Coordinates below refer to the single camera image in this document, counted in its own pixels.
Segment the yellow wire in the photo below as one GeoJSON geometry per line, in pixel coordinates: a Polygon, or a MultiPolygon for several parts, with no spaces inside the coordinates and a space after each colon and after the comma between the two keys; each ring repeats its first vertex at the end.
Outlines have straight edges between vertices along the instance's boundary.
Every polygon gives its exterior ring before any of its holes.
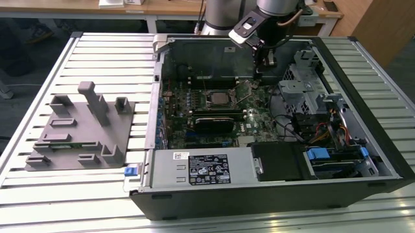
{"type": "Polygon", "coordinates": [[[328,135],[328,131],[326,133],[322,134],[322,136],[319,136],[312,142],[310,143],[315,143],[316,141],[320,141],[323,138],[326,138],[326,136],[328,135]]]}

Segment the red wire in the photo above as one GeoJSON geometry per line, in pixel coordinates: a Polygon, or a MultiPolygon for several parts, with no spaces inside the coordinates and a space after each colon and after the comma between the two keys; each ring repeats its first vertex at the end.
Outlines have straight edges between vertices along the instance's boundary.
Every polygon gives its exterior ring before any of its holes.
{"type": "Polygon", "coordinates": [[[318,134],[319,134],[319,128],[320,128],[320,126],[324,125],[324,124],[327,124],[327,123],[320,123],[320,124],[318,125],[318,127],[316,127],[316,136],[318,136],[318,134]]]}

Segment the barcode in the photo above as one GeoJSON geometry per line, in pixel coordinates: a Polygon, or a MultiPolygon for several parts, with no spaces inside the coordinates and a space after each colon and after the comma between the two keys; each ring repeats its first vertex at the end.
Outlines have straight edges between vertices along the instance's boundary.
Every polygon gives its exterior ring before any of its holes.
{"type": "Polygon", "coordinates": [[[188,159],[188,152],[174,152],[174,159],[188,159]]]}

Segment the white cable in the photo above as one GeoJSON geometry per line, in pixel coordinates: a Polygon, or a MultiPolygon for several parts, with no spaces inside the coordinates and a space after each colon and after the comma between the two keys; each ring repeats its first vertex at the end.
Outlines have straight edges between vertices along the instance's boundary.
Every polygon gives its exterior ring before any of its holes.
{"type": "Polygon", "coordinates": [[[5,86],[41,86],[41,84],[11,84],[5,86]]]}

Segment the motherboard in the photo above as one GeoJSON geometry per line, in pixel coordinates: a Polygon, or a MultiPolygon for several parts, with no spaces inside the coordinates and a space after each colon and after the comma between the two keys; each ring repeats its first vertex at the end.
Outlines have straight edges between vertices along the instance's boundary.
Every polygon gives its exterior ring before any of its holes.
{"type": "Polygon", "coordinates": [[[238,77],[167,80],[162,96],[168,148],[246,147],[278,141],[268,109],[272,91],[274,86],[238,77]]]}

